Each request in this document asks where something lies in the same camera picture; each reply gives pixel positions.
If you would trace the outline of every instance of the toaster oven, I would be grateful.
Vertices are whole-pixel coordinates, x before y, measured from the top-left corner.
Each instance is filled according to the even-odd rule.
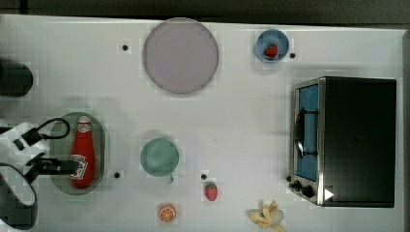
[[[392,208],[395,80],[324,76],[293,97],[291,190],[319,206]]]

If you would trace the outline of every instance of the red strawberry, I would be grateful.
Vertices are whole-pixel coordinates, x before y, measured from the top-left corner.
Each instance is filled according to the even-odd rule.
[[[265,49],[264,54],[266,56],[274,58],[275,56],[278,55],[278,47],[275,44],[272,44],[268,46],[268,48]]]
[[[215,201],[218,197],[218,188],[214,183],[205,186],[205,196],[209,201]]]

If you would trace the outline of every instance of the red ketchup bottle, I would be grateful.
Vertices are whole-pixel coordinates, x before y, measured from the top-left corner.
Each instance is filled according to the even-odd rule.
[[[71,159],[78,162],[78,169],[71,175],[76,188],[89,187],[96,175],[96,154],[94,152],[91,118],[78,117],[78,130],[72,149]]]

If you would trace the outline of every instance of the orange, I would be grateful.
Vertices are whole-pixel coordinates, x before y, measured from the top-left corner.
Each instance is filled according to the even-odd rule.
[[[166,204],[160,209],[160,219],[163,222],[170,222],[177,217],[177,211],[172,204]]]

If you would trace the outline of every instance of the oven door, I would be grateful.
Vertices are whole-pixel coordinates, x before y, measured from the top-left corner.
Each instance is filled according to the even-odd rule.
[[[310,202],[321,205],[321,115],[322,89],[326,79],[318,78],[294,89],[292,191]]]

